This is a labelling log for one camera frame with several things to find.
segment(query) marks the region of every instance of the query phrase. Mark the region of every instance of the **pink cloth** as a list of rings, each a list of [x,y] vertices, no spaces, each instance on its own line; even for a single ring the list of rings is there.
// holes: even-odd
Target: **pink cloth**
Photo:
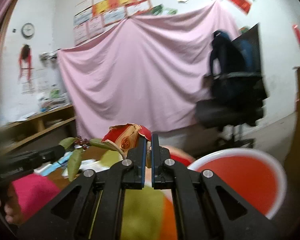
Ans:
[[[208,72],[213,32],[238,37],[231,15],[215,1],[174,16],[134,16],[86,44],[58,52],[77,114],[78,134],[102,138],[110,126],[137,123],[151,132],[195,123]]]
[[[12,184],[25,220],[32,217],[60,192],[47,177],[36,174],[17,179]]]

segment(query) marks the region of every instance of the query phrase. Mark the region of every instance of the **white wall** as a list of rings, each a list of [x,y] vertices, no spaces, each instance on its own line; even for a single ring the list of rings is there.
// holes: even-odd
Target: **white wall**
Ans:
[[[81,1],[57,0],[53,25],[55,49],[74,46],[74,6]],[[151,1],[154,6],[162,3],[183,13],[202,8],[211,0],[189,0],[186,4],[178,4],[176,0]],[[292,25],[300,26],[300,3],[298,0],[255,0],[247,16],[232,3],[224,0],[223,4],[234,16],[239,28],[261,23],[262,62],[270,97],[266,100],[266,116],[260,120],[259,127],[293,113],[296,81],[292,68],[300,65],[300,48]]]
[[[11,15],[0,60],[0,113],[1,124],[13,121],[29,112],[39,111],[36,93],[21,95],[18,83],[19,54],[24,44],[29,44],[32,67],[42,68],[39,54],[53,49],[53,17],[56,0],[18,0]],[[27,40],[21,35],[25,23],[35,27],[33,38]]]

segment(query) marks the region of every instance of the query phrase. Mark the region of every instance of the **floor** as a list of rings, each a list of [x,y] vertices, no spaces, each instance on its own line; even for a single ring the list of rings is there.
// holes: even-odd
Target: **floor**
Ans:
[[[267,127],[254,131],[246,137],[256,138],[255,148],[265,151],[282,164],[287,156],[294,135],[297,115],[291,114]],[[282,236],[286,236],[300,216],[300,191],[288,183],[285,200],[273,218]]]

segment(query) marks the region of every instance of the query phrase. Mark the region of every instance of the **red decoration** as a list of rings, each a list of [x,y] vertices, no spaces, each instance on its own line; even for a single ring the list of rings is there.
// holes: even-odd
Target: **red decoration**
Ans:
[[[292,27],[293,27],[294,33],[295,33],[295,35],[297,37],[297,40],[298,40],[298,42],[300,44],[300,30],[298,28],[298,25],[294,24]]]
[[[28,63],[28,67],[24,68],[24,67],[22,67],[22,57],[21,57],[21,52],[20,52],[20,57],[19,57],[19,67],[20,67],[19,79],[23,75],[23,70],[28,70],[27,80],[30,81],[30,79],[31,79],[31,70],[34,69],[34,68],[31,67],[31,49],[29,49],[29,56],[25,59],[25,61]]]
[[[242,9],[245,14],[248,14],[251,8],[252,3],[248,0],[229,0],[233,2],[236,6]]]

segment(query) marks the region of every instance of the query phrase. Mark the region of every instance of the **torn snack wrapper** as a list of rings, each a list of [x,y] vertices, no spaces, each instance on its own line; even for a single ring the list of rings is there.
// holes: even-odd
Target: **torn snack wrapper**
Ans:
[[[138,145],[139,136],[151,141],[151,132],[144,126],[127,123],[109,128],[110,131],[104,136],[101,142],[115,148],[122,158],[127,158],[128,150]]]

